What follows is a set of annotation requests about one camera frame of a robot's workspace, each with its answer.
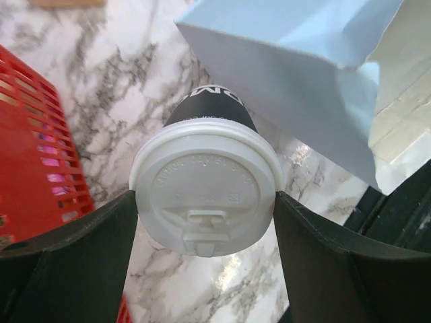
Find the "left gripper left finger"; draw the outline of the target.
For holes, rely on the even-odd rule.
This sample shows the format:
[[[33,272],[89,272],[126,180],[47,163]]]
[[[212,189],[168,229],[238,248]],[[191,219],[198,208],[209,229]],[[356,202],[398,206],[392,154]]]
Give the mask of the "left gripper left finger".
[[[1,251],[2,322],[131,322],[135,192]]]

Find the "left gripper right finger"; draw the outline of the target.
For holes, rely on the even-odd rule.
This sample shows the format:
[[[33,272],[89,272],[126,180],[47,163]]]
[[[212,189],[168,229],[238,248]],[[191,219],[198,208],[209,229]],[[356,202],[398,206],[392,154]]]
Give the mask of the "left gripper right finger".
[[[428,253],[357,234],[282,191],[273,219],[293,321],[430,321]]]

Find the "white coffee cup lid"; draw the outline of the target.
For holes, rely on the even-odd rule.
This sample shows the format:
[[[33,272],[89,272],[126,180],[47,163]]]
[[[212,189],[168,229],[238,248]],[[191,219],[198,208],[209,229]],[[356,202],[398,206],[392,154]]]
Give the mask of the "white coffee cup lid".
[[[129,177],[151,238],[206,258],[258,242],[285,185],[272,146],[251,128],[220,118],[164,127],[137,152]]]

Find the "white paper bag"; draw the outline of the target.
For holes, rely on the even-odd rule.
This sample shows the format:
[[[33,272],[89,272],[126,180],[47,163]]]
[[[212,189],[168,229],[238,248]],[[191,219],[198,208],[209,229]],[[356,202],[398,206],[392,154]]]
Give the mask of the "white paper bag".
[[[216,82],[383,194],[430,160],[429,1],[196,1],[176,26]]]

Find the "dark paper coffee cup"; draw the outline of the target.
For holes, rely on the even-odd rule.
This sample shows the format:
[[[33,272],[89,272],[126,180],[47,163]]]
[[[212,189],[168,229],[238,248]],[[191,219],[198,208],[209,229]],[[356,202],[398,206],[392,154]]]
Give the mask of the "dark paper coffee cup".
[[[257,132],[243,101],[219,85],[197,87],[176,105],[164,126],[196,118],[221,118],[243,124]]]

